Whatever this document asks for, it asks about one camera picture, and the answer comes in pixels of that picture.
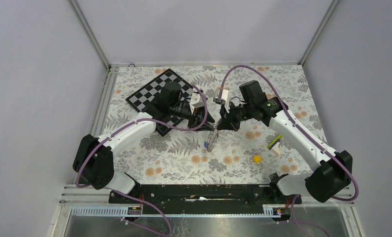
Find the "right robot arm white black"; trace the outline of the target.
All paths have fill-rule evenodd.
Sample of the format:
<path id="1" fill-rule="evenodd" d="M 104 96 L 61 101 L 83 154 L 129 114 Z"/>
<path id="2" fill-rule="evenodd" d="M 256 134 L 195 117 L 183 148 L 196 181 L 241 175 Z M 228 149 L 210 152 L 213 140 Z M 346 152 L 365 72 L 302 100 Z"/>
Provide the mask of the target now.
<path id="1" fill-rule="evenodd" d="M 311 133 L 287 105 L 277 96 L 267 98 L 258 81 L 252 80 L 239 87 L 243 102 L 234 105 L 229 91 L 216 91 L 214 101 L 221 105 L 218 130 L 237 131 L 242 121 L 255 119 L 282 135 L 307 162 L 311 172 L 303 175 L 281 175 L 271 181 L 271 200 L 283 203 L 290 195 L 310 195 L 318 202 L 335 198 L 352 178 L 352 156 L 338 152 Z"/>

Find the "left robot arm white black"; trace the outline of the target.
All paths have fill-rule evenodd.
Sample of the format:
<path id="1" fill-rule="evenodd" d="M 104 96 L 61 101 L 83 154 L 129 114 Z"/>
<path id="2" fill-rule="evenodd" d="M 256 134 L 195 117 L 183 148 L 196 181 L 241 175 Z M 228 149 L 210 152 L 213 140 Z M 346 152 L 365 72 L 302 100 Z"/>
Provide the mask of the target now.
<path id="1" fill-rule="evenodd" d="M 84 136 L 73 163 L 76 186 L 112 189 L 121 192 L 128 203 L 137 201 L 140 191 L 136 181 L 114 168 L 115 156 L 161 125 L 179 131 L 213 131 L 215 120 L 208 112 L 206 96 L 196 86 L 192 92 L 190 101 L 181 100 L 180 84 L 168 82 L 135 118 L 117 130 L 98 137 Z"/>

